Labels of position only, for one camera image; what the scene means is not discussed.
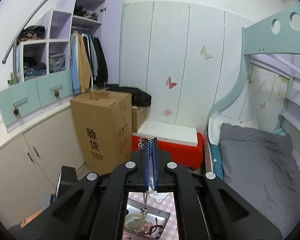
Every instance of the drawer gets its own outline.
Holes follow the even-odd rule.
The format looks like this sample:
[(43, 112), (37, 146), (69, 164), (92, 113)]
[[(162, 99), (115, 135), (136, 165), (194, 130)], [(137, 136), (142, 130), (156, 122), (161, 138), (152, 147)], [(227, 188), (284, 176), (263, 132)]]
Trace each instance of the drawer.
[[(18, 116), (13, 113), (14, 107), (19, 110)], [(40, 107), (35, 78), (0, 91), (0, 111), (6, 126)]]
[[(37, 84), (41, 106), (73, 94), (70, 70), (38, 77)], [(55, 91), (59, 92), (58, 97), (55, 96)]]

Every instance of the decorative knob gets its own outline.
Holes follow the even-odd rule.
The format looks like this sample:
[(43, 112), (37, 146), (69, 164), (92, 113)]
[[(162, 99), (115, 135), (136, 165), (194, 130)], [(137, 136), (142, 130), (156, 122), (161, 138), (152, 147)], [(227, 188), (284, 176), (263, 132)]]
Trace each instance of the decorative knob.
[(18, 108), (14, 108), (14, 109), (13, 109), (13, 114), (14, 114), (15, 116), (19, 115), (19, 109), (18, 109)]

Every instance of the white pillow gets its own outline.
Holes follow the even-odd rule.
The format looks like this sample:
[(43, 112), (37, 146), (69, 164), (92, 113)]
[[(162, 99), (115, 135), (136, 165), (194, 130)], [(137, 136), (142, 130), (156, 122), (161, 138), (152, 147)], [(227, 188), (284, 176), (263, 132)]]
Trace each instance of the white pillow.
[(224, 116), (218, 112), (214, 112), (210, 117), (208, 123), (208, 136), (211, 144), (213, 145), (219, 144), (220, 130), (221, 130), (221, 125), (223, 123), (229, 123), (231, 125), (236, 125), (240, 127), (249, 127), (249, 128), (258, 129), (258, 123), (256, 118), (244, 122), (244, 121), (232, 119), (231, 117), (228, 116)]

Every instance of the circular hole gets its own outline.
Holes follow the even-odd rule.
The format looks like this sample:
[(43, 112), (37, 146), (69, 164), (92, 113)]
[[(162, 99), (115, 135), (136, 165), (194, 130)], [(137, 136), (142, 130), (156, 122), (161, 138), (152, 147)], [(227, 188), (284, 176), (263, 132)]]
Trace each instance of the circular hole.
[(295, 31), (300, 30), (300, 16), (296, 12), (290, 14), (290, 26)]
[(271, 27), (273, 34), (278, 34), (280, 29), (281, 29), (280, 22), (277, 19), (274, 19), (272, 21), (272, 27)]

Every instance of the white board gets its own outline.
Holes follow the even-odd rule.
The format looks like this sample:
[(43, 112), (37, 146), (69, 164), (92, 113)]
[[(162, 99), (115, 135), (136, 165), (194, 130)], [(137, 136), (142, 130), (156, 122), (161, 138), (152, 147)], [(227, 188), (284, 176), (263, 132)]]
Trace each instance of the white board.
[[(149, 121), (175, 124), (185, 66), (190, 4), (154, 2), (146, 92)], [(177, 85), (166, 85), (168, 77)]]
[(195, 128), (178, 126), (173, 124), (145, 121), (138, 130), (133, 133), (136, 136), (157, 137), (158, 141), (196, 147), (198, 145), (197, 131)]
[(146, 91), (154, 2), (123, 5), (120, 39), (120, 86)]
[(224, 11), (191, 4), (176, 125), (194, 127), (203, 133), (217, 91), (223, 38)]

